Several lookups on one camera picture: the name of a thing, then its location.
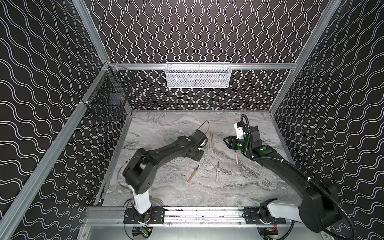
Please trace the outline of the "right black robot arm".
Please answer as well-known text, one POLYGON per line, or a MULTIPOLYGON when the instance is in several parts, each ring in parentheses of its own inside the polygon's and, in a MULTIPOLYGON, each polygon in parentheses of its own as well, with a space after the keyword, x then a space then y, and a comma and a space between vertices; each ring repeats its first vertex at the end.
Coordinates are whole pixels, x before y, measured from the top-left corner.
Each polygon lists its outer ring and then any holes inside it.
POLYGON ((278 175, 302 198, 300 204, 280 202, 276 198, 260 203, 260 221, 270 223, 279 218, 288 219, 319 233, 345 218, 334 186, 314 182, 274 148, 263 145, 257 126, 248 128, 238 122, 234 128, 236 135, 224 138, 227 147, 240 151, 249 160, 278 175))

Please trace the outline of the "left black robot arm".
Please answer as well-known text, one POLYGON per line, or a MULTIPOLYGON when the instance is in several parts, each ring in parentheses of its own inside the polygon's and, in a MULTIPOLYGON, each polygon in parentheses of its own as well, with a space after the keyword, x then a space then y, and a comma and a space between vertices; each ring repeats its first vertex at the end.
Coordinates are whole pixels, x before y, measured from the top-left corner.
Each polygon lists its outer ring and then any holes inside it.
POLYGON ((191 136, 179 136, 173 143, 154 150, 138 149, 123 171, 123 177, 133 192, 134 208, 138 214, 145 214, 151 207, 149 190, 157 171, 163 165, 177 158, 189 158, 199 162, 207 136, 196 130, 191 136))

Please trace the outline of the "tan pen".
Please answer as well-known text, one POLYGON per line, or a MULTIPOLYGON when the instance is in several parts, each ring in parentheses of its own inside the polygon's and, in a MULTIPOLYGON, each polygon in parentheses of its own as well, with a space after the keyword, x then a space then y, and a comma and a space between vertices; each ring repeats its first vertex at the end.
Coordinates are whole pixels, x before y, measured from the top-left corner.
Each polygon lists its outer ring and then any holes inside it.
POLYGON ((211 137, 211 147, 212 147, 212 150, 215 149, 215 142, 214 142, 214 133, 213 132, 210 132, 210 137, 211 137))

